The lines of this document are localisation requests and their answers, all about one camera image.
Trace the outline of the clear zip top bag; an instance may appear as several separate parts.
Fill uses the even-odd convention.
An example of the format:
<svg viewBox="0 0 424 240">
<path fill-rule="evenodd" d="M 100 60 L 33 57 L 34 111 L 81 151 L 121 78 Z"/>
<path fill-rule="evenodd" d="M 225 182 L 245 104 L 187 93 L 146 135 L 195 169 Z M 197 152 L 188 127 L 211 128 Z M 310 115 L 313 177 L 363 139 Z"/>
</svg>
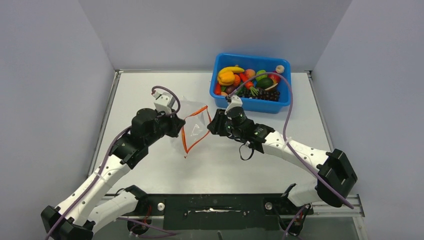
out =
<svg viewBox="0 0 424 240">
<path fill-rule="evenodd" d="M 170 140 L 170 144 L 177 154 L 187 158 L 189 152 L 209 135 L 207 126 L 212 118 L 209 106 L 203 102 L 183 97 L 180 104 L 181 109 L 177 116 L 185 121 L 185 125 L 179 131 L 178 137 Z"/>
</svg>

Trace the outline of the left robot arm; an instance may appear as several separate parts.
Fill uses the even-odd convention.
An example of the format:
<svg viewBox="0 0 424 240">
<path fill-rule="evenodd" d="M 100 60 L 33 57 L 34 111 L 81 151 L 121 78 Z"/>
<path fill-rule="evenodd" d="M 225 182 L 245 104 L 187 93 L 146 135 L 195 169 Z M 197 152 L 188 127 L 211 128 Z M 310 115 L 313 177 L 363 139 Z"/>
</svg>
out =
<svg viewBox="0 0 424 240">
<path fill-rule="evenodd" d="M 165 115 L 155 109 L 140 109 L 131 126 L 110 144 L 105 158 L 85 182 L 57 206 L 41 213 L 46 239 L 91 240 L 101 228 L 134 211 L 147 194 L 131 185 L 117 197 L 100 204 L 113 185 L 149 153 L 149 147 L 164 136 L 176 138 L 185 125 L 176 113 Z"/>
</svg>

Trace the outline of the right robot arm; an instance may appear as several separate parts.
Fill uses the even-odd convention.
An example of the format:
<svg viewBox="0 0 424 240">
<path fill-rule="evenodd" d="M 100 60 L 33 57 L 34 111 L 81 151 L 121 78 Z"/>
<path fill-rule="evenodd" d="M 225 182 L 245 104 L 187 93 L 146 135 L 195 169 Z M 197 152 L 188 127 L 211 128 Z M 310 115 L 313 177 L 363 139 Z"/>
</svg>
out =
<svg viewBox="0 0 424 240">
<path fill-rule="evenodd" d="M 309 183 L 294 183 L 281 199 L 281 207 L 286 213 L 295 213 L 301 206 L 315 202 L 335 208 L 354 207 L 347 196 L 358 177 L 343 151 L 334 149 L 329 152 L 297 142 L 270 126 L 255 123 L 240 106 L 228 112 L 217 109 L 207 129 L 213 135 L 242 143 L 252 151 L 287 161 L 315 177 Z"/>
</svg>

